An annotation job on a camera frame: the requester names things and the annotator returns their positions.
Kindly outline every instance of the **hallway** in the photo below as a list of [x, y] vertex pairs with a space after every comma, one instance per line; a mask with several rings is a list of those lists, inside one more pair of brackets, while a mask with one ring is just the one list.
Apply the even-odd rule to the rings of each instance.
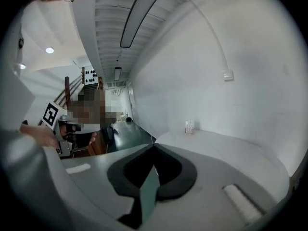
[[115, 142], [108, 148], [108, 153], [128, 149], [141, 144], [155, 143], [155, 138], [138, 127], [134, 122], [117, 122], [113, 124]]

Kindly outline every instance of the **recessed light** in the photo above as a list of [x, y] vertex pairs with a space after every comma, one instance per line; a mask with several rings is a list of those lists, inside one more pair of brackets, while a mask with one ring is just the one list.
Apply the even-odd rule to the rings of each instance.
[[48, 48], [46, 49], [46, 52], [47, 52], [48, 54], [52, 54], [52, 53], [54, 52], [53, 47], [48, 47]]
[[25, 69], [25, 68], [26, 68], [26, 65], [20, 64], [20, 65], [19, 65], [19, 68], [20, 68], [20, 69]]

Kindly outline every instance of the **wall outlet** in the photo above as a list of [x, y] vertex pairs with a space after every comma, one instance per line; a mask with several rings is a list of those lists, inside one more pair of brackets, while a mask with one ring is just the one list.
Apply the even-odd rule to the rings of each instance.
[[223, 79], [224, 81], [233, 80], [233, 70], [223, 71]]

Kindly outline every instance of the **fluorescent light fixture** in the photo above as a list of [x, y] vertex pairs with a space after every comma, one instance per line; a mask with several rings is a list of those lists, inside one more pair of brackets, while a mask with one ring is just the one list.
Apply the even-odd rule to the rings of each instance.
[[20, 65], [19, 65], [19, 68], [20, 68], [20, 69], [25, 69], [25, 68], [26, 68], [26, 65], [20, 64]]
[[48, 54], [52, 54], [52, 53], [54, 52], [53, 47], [48, 47], [48, 48], [46, 49], [46, 52], [47, 52]]
[[119, 80], [120, 79], [121, 71], [122, 71], [121, 67], [116, 67], [115, 68], [115, 80]]
[[129, 48], [147, 13], [156, 0], [135, 0], [131, 7], [121, 39], [121, 47]]

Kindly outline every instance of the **white strip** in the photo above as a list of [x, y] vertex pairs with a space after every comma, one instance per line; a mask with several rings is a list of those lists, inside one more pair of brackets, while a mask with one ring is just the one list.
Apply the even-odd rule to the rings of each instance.
[[79, 165], [79, 166], [76, 166], [76, 167], [67, 168], [66, 171], [70, 175], [70, 174], [80, 173], [80, 172], [88, 170], [90, 168], [91, 168], [90, 164], [82, 164], [82, 165]]
[[254, 223], [262, 216], [262, 213], [258, 211], [253, 203], [235, 185], [228, 185], [223, 190], [235, 205], [246, 224]]

